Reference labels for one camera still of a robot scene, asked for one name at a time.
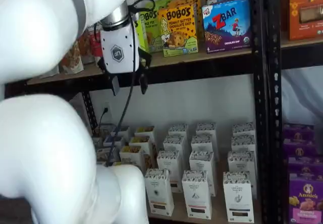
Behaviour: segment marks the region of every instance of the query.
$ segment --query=silver metal ring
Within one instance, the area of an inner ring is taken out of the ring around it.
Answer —
[[[77,38],[80,37],[83,34],[83,31],[86,26],[86,7],[84,0],[72,0],[76,14],[77,14],[77,21],[79,24],[79,29],[77,32]]]

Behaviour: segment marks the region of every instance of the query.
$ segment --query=shelf post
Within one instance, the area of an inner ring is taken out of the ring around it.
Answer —
[[[268,82],[269,136],[271,157],[272,223],[283,224],[284,168],[282,150],[282,84],[280,0],[267,0],[268,16]]]
[[[250,0],[252,58],[254,63],[253,87],[255,100],[258,184],[262,223],[272,220],[270,187],[270,142],[268,127],[268,85],[266,62],[266,27],[264,0]]]

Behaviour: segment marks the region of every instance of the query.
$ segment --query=wooden shelf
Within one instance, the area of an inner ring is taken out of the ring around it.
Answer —
[[[198,223],[198,224],[228,224],[226,203],[223,191],[223,172],[227,171],[227,159],[225,156],[221,158],[220,164],[217,166],[218,176],[218,193],[216,197],[211,197],[212,201],[212,219],[204,220],[188,217],[186,211],[186,204],[184,194],[173,193],[174,199],[174,211],[171,217],[152,214],[148,208],[150,218],[181,221],[187,223]],[[261,224],[261,210],[260,203],[257,200],[253,200],[253,212],[255,224]]]
[[[317,43],[322,43],[322,42],[323,42],[323,36],[290,41],[288,39],[288,32],[286,32],[286,31],[281,32],[281,48],[312,45],[312,44],[317,44]]]
[[[233,51],[227,51],[227,52],[207,54],[205,52],[205,46],[202,44],[200,46],[200,52],[188,54],[188,55],[179,55],[175,57],[165,58],[163,52],[153,53],[151,68],[222,59],[222,58],[235,57],[235,56],[246,55],[246,54],[251,54],[251,49],[248,48],[248,49],[240,49],[240,50],[233,50]],[[92,77],[92,76],[98,76],[98,75],[102,75],[102,71],[95,64],[89,64],[89,65],[85,65],[84,71],[78,74],[67,75],[64,73],[60,73],[58,75],[44,78],[44,79],[33,78],[27,81],[27,85],[43,84],[43,83],[63,81],[63,80],[73,80],[73,79],[80,79],[80,78],[86,78],[86,77]]]

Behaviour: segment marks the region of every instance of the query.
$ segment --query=orange snack box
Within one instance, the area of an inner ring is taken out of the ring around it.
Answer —
[[[323,0],[289,1],[290,40],[323,35]]]
[[[196,17],[195,2],[170,2],[168,8],[158,11],[165,57],[198,52]]]

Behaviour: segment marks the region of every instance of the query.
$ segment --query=green snack box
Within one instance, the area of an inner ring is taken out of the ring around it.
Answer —
[[[159,9],[165,8],[167,4],[172,0],[158,0],[155,1],[156,7],[153,12],[142,12],[141,17],[145,22],[147,40],[150,52],[162,51],[163,43],[160,36],[159,21],[157,18],[157,12]],[[146,8],[152,7],[152,2],[146,4]]]
[[[139,47],[142,50],[149,52],[149,46],[148,46],[147,33],[146,33],[144,19],[142,18],[142,16],[140,16],[139,13],[137,13],[136,15],[134,15],[132,17],[132,20],[133,20],[133,24],[136,28],[136,32],[138,35]]]

